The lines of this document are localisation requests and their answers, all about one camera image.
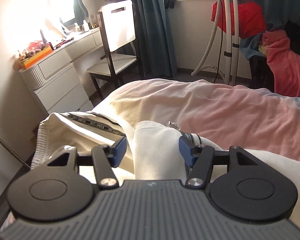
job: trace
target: dressing table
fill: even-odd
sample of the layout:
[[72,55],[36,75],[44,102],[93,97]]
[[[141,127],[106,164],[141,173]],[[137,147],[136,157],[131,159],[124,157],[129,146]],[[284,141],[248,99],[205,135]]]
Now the dressing table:
[[34,66],[19,71],[43,111],[51,114],[92,110],[93,105],[73,62],[102,46],[99,28],[92,29],[54,50]]

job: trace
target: pink duvet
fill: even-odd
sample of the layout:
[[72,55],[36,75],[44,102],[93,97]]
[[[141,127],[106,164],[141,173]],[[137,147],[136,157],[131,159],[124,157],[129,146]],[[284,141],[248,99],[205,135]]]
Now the pink duvet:
[[107,100],[133,127],[173,121],[223,149],[239,145],[300,161],[300,98],[204,80],[152,79],[128,83]]

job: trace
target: black device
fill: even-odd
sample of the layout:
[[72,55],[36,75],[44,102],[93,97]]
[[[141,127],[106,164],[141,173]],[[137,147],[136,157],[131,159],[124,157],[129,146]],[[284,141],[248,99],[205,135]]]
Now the black device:
[[[180,137],[179,150],[192,170],[179,180],[125,180],[111,167],[126,151],[94,147],[89,156],[66,149],[28,172],[8,190],[17,220],[1,237],[40,239],[299,240],[288,220],[297,189],[285,176],[240,147],[216,151]],[[214,165],[228,172],[210,182]],[[97,184],[78,174],[94,167]]]

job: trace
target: leg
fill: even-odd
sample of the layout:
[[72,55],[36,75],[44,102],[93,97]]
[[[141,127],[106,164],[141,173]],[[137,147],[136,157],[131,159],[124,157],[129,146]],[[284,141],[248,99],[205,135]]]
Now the leg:
[[112,83],[116,89],[120,87],[116,76],[112,78]]
[[121,83],[121,85],[123,86],[124,85],[124,80],[123,80],[123,76],[119,76],[119,80],[120,80],[120,83]]
[[139,62],[138,62],[138,68],[139,68],[140,78],[141,79],[146,79],[145,72],[143,71],[143,66],[142,66],[141,60],[139,60]]
[[94,86],[96,87],[96,90],[97,90],[97,92],[98,92],[98,95],[99,95],[100,99],[103,100],[104,97],[103,97],[103,94],[102,94],[102,92],[101,92],[101,89],[100,89],[100,87],[99,87],[98,82],[96,81],[96,79],[93,77],[93,75],[92,75],[91,73],[90,73],[90,76],[91,76],[91,78],[92,78],[92,81],[93,81]]

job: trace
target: black circular pad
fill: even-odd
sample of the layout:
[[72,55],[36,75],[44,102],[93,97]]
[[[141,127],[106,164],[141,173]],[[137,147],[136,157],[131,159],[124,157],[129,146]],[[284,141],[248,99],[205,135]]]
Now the black circular pad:
[[27,220],[52,222],[69,218],[92,201],[91,183],[64,167],[40,166],[11,184],[8,203],[14,214]]
[[251,222],[289,218],[298,195],[289,179],[267,165],[239,165],[217,178],[209,194],[220,210]]
[[44,179],[30,187],[30,194],[38,200],[54,200],[67,192],[67,184],[57,179]]
[[264,179],[245,179],[239,182],[237,190],[245,198],[258,200],[271,197],[275,187]]

